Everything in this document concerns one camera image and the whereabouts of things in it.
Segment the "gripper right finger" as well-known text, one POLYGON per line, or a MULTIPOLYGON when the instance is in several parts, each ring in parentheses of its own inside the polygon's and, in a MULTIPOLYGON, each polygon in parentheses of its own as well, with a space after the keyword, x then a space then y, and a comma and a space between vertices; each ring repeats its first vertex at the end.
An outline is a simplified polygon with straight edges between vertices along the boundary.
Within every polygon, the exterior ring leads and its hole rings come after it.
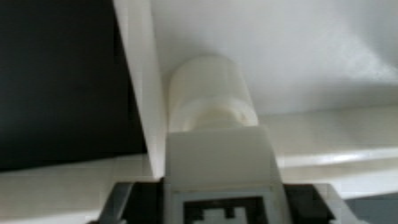
POLYGON ((294 224, 368 224, 331 184, 287 184, 285 192, 294 224))

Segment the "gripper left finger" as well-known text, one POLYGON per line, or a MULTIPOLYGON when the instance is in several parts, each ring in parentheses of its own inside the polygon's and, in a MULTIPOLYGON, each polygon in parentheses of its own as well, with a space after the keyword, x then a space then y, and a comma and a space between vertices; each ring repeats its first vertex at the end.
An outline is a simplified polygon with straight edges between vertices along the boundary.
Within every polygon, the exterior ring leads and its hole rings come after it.
POLYGON ((164 182, 118 182, 88 224, 164 224, 164 182))

